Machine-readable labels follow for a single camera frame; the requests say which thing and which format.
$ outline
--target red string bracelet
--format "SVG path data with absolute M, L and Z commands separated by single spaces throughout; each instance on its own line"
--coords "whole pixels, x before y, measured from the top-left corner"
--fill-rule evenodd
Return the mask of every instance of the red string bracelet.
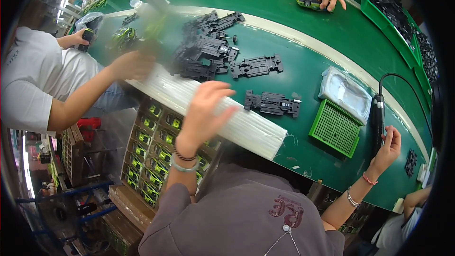
M 378 181 L 376 182 L 371 182 L 367 176 L 365 176 L 365 172 L 362 174 L 363 178 L 365 179 L 365 181 L 367 181 L 370 185 L 376 185 L 378 184 Z

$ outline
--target green perforated tray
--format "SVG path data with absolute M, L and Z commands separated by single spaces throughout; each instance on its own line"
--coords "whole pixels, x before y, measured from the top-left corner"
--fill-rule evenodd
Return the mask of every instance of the green perforated tray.
M 351 158 L 361 126 L 361 122 L 326 99 L 319 107 L 309 135 Z

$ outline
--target gray t-shirt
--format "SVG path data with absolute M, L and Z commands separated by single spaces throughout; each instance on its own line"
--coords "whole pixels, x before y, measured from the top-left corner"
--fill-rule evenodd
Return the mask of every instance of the gray t-shirt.
M 283 178 L 235 164 L 220 165 L 209 190 L 192 204 L 172 185 L 139 245 L 141 256 L 342 255 L 344 236 L 324 231 L 314 204 Z

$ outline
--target cardboard box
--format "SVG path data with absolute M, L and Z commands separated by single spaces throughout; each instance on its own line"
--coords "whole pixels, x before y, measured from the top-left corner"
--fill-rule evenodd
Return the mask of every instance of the cardboard box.
M 125 185 L 109 187 L 109 198 L 117 208 L 142 232 L 151 224 L 155 212 Z
M 143 233 L 119 210 L 103 215 L 103 231 L 111 246 L 121 256 L 137 256 Z

